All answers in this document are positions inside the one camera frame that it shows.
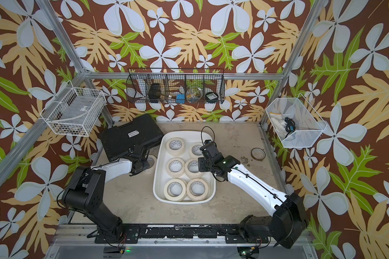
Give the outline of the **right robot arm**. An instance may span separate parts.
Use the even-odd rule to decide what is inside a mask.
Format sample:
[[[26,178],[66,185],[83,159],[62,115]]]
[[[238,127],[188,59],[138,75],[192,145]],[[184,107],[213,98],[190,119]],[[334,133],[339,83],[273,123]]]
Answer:
[[[201,172],[210,172],[216,179],[222,178],[239,187],[268,213],[268,216],[244,218],[238,224],[240,239],[252,243],[259,237],[272,237],[276,246],[292,248],[309,224],[303,198],[271,187],[233,156],[224,157],[212,140],[206,140],[200,150],[203,155],[198,159]]]

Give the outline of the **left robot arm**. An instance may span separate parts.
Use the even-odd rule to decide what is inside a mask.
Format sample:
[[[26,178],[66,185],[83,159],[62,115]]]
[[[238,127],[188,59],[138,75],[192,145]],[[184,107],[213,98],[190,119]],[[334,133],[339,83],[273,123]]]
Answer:
[[[78,167],[68,186],[58,194],[64,208],[79,212],[97,225],[106,242],[125,239],[122,220],[103,202],[105,184],[121,175],[135,176],[149,168],[149,148],[137,145],[126,155],[94,167]]]

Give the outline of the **white plastic storage tray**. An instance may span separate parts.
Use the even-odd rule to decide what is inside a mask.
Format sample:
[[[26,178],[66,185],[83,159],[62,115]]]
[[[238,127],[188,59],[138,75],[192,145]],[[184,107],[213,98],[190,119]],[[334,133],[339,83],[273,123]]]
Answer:
[[[174,205],[199,205],[216,194],[216,179],[201,172],[198,159],[204,140],[201,131],[173,131],[164,135],[159,147],[153,182],[153,195],[160,202]]]

